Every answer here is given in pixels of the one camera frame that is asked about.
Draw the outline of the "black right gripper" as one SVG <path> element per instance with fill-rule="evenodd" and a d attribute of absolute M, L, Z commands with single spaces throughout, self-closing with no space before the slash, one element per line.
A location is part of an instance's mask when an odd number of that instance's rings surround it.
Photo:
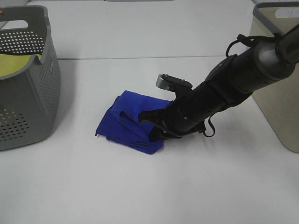
<path fill-rule="evenodd" d="M 225 98 L 209 86 L 198 86 L 185 96 L 174 100 L 165 109 L 141 111 L 139 123 L 163 123 L 154 126 L 149 133 L 150 141 L 180 139 L 183 135 L 198 131 L 206 134 L 204 120 L 225 105 Z"/>

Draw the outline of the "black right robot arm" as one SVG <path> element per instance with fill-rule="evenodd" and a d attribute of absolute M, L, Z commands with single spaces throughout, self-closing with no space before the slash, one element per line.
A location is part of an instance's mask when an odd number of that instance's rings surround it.
<path fill-rule="evenodd" d="M 272 37 L 239 35 L 236 42 L 248 47 L 237 55 L 226 55 L 193 88 L 183 80 L 167 74 L 159 75 L 157 87 L 176 95 L 164 109 L 147 112 L 144 119 L 153 123 L 151 141 L 206 132 L 211 117 L 246 100 L 252 93 L 288 78 L 299 61 L 299 28 Z"/>

